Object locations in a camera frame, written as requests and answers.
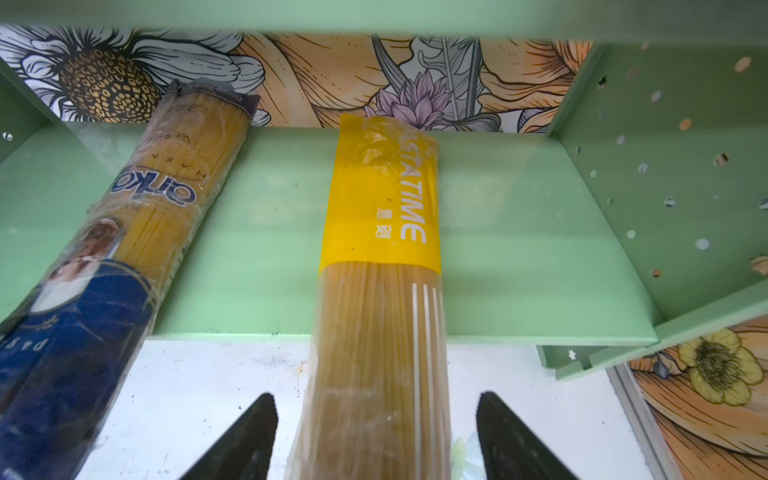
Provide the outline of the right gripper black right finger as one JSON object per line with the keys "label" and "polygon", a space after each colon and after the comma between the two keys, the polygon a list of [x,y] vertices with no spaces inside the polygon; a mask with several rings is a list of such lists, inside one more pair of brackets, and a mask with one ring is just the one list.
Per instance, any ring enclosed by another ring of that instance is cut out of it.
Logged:
{"label": "right gripper black right finger", "polygon": [[576,479],[495,392],[480,395],[476,425],[488,479]]}

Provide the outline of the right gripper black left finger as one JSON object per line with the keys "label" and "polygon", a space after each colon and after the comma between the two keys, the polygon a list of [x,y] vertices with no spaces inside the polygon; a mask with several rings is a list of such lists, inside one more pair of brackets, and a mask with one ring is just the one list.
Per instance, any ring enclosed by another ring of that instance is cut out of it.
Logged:
{"label": "right gripper black left finger", "polygon": [[265,480],[277,427],[275,399],[270,393],[263,393],[182,479]]}

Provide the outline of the yellow pasta bag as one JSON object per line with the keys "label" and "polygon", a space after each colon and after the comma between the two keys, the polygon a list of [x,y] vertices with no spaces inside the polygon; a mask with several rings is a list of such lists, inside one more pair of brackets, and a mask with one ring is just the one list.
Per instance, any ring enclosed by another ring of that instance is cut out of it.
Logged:
{"label": "yellow pasta bag", "polygon": [[390,117],[341,118],[319,291],[286,477],[449,478],[434,138]]}

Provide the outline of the blue and clear spaghetti bag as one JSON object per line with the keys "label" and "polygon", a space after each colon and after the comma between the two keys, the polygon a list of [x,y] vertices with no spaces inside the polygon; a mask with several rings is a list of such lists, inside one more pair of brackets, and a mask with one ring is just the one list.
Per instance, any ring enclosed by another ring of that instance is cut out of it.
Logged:
{"label": "blue and clear spaghetti bag", "polygon": [[1,325],[1,475],[72,479],[256,115],[225,82],[171,83],[132,156]]}

